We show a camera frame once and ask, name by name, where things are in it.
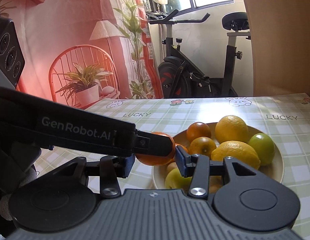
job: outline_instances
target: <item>bike seat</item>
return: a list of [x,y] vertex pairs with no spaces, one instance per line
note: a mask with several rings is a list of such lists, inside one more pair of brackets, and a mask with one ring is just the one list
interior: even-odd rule
[[249,29],[247,13],[245,12],[233,12],[226,14],[222,18],[221,23],[223,28],[229,31],[242,31]]

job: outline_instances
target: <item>pink wall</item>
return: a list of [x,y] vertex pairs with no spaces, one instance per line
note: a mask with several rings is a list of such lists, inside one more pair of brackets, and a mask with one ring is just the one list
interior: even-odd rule
[[[25,57],[22,74],[28,93],[51,100],[48,71],[64,50],[80,44],[98,46],[109,53],[106,40],[89,41],[99,20],[115,23],[109,0],[12,0],[17,9],[8,11],[15,22]],[[130,97],[128,76],[119,37],[111,38],[121,98]]]

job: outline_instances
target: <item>lampshade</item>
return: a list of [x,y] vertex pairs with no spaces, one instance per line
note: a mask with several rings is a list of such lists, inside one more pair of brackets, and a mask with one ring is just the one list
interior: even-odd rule
[[89,40],[97,40],[114,36],[122,36],[122,33],[109,21],[98,21]]

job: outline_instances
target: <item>chair backrest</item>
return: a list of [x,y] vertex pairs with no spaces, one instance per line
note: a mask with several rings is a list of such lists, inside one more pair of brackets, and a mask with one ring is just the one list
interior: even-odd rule
[[80,66],[89,66],[96,63],[101,65],[101,68],[105,71],[110,71],[113,74],[105,76],[105,81],[101,81],[101,87],[111,86],[119,90],[118,78],[114,62],[107,52],[99,47],[92,45],[79,45],[71,47],[63,51],[52,63],[49,74],[48,81],[52,94],[52,100],[61,104],[67,104],[69,106],[76,106],[76,97],[70,97],[67,100],[68,93],[63,95],[63,92],[56,91],[60,90],[69,81],[65,80],[65,73],[74,72],[74,63]]

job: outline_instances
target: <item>bowl of fruit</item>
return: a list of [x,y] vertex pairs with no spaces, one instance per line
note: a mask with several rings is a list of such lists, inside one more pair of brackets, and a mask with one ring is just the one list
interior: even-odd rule
[[[224,157],[232,156],[282,182],[284,164],[276,144],[265,133],[246,125],[240,117],[228,115],[219,122],[196,122],[171,140],[176,146],[181,145],[189,154],[203,154],[213,161],[222,161]],[[181,188],[187,191],[192,178],[180,175],[172,156],[173,152],[158,163],[141,161],[154,166],[152,179],[156,189]],[[209,192],[214,193],[220,187],[221,176],[210,176]]]

